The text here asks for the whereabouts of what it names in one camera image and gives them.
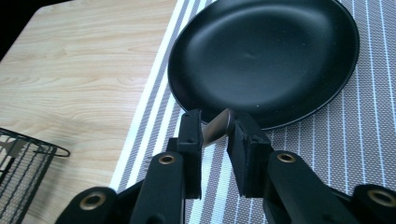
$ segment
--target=placemat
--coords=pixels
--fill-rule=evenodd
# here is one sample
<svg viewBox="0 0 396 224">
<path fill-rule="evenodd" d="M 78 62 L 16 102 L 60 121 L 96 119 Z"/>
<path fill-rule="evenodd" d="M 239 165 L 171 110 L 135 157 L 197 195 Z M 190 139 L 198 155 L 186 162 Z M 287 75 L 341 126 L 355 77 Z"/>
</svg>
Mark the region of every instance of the placemat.
<svg viewBox="0 0 396 224">
<path fill-rule="evenodd" d="M 194 15 L 213 1 L 178 0 L 135 112 L 110 187 L 145 177 L 153 155 L 177 136 L 183 110 L 167 85 L 170 50 Z M 396 190 L 396 3 L 340 1 L 356 20 L 361 53 L 340 94 L 315 115 L 268 132 L 274 149 L 298 153 L 322 181 L 346 194 L 359 184 Z M 203 151 L 202 200 L 188 200 L 187 223 L 265 223 L 262 200 L 240 198 L 222 141 Z"/>
</svg>

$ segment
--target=black metal basket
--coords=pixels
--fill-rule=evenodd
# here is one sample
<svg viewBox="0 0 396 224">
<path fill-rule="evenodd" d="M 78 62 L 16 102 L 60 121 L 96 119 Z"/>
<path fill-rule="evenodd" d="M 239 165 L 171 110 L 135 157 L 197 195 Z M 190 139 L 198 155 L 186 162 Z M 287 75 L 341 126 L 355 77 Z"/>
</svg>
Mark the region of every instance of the black metal basket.
<svg viewBox="0 0 396 224">
<path fill-rule="evenodd" d="M 60 149 L 63 155 L 56 154 Z M 0 128 L 0 220 L 21 223 L 54 156 L 62 147 Z"/>
</svg>

